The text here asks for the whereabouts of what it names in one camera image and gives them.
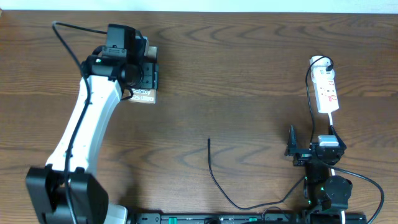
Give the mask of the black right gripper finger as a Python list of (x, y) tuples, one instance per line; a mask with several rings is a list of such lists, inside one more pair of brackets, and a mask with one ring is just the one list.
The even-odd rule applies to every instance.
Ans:
[(298, 145), (297, 145), (297, 139), (296, 139), (296, 134), (294, 131), (294, 126), (291, 125), (289, 129), (289, 138), (287, 142), (287, 146), (285, 148), (284, 155), (285, 156), (293, 156), (295, 153), (297, 153), (298, 150)]
[(338, 141), (338, 147), (341, 149), (346, 149), (346, 144), (343, 142), (343, 140), (339, 137), (339, 135), (336, 133), (335, 128), (333, 125), (330, 125), (328, 128), (328, 132), (331, 135), (334, 135)]

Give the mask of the Galaxy smartphone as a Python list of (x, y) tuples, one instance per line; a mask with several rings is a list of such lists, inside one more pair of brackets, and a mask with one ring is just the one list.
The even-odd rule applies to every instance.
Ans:
[[(149, 46), (147, 54), (144, 57), (143, 63), (157, 63), (157, 59), (158, 59), (158, 48), (156, 46)], [(133, 103), (155, 104), (158, 89), (157, 90), (155, 90), (155, 89), (140, 89), (140, 88), (137, 88), (136, 85), (132, 86), (133, 96), (130, 99), (130, 101)]]

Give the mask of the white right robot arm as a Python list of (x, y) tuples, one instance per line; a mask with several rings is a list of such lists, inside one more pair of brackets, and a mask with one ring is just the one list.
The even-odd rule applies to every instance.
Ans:
[(328, 135), (320, 135), (318, 141), (307, 149), (298, 148), (298, 141), (291, 126), (284, 152), (293, 157), (294, 166), (305, 168), (304, 196), (309, 207), (301, 212), (304, 223), (341, 223), (341, 213), (348, 209), (353, 184), (350, 180), (332, 175), (330, 170), (345, 153), (346, 144), (333, 126)]

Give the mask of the white power strip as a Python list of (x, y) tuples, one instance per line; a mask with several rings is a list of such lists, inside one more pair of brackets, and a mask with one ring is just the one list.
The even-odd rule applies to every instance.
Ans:
[(331, 60), (316, 55), (310, 59), (310, 65), (318, 112), (328, 114), (338, 110), (339, 103), (334, 81), (335, 71)]

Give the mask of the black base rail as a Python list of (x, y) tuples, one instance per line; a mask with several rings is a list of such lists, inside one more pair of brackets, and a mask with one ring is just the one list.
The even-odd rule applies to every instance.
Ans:
[(311, 215), (301, 217), (294, 213), (277, 211), (265, 214), (202, 214), (179, 215), (160, 213), (135, 213), (127, 218), (127, 224), (305, 224), (305, 223), (343, 223), (338, 215)]

